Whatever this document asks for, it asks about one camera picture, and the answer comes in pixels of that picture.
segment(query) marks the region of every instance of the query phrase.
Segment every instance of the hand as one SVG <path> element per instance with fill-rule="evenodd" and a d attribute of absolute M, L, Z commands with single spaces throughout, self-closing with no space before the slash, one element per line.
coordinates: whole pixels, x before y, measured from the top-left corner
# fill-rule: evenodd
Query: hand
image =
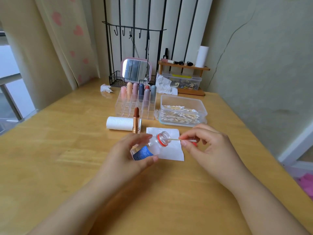
<path fill-rule="evenodd" d="M 240 185 L 245 177 L 252 175 L 226 134 L 211 126 L 199 124 L 179 137 L 189 138 L 201 139 L 203 144 L 209 143 L 208 148 L 201 151 L 191 142 L 181 141 L 182 146 L 198 163 L 230 191 Z"/>
<path fill-rule="evenodd" d="M 136 144 L 146 144 L 152 134 L 130 133 L 118 141 L 110 150 L 104 164 L 94 180 L 105 184 L 106 189 L 118 190 L 136 175 L 158 160 L 158 156 L 150 156 L 143 160 L 133 160 L 130 150 Z"/>

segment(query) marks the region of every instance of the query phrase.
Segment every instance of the brown lipstick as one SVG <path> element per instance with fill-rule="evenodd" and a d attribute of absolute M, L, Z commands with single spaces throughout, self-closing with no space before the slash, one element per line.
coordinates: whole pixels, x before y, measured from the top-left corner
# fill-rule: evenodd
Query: brown lipstick
<path fill-rule="evenodd" d="M 133 133 L 138 133 L 139 130 L 139 108 L 136 107 L 134 112 Z"/>

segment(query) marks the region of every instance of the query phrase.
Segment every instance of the wooden cotton swab stick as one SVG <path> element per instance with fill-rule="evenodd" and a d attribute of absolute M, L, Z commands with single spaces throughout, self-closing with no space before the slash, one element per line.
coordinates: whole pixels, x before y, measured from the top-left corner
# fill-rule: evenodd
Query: wooden cotton swab stick
<path fill-rule="evenodd" d="M 182 140 L 187 140 L 189 142 L 197 142 L 195 139 L 175 139 L 175 138 L 169 138 L 170 140 L 179 140 L 179 141 L 182 141 Z"/>

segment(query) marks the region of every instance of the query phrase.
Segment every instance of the cracked wall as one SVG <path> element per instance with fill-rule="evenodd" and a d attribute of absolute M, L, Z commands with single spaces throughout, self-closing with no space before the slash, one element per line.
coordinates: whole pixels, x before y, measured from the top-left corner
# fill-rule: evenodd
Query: cracked wall
<path fill-rule="evenodd" d="M 201 87 L 278 157 L 313 120 L 313 0 L 213 0 Z"/>

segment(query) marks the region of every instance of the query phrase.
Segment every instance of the paper towel roll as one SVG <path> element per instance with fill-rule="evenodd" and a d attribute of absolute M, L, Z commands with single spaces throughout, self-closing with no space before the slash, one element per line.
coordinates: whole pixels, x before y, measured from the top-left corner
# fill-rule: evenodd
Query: paper towel roll
<path fill-rule="evenodd" d="M 209 51 L 209 47 L 200 46 L 195 67 L 198 67 L 198 68 L 204 67 L 204 63 L 207 58 L 208 51 Z"/>
<path fill-rule="evenodd" d="M 133 130 L 133 118 L 110 116 L 106 121 L 106 128 L 116 130 Z M 139 128 L 141 129 L 141 119 L 139 119 Z"/>

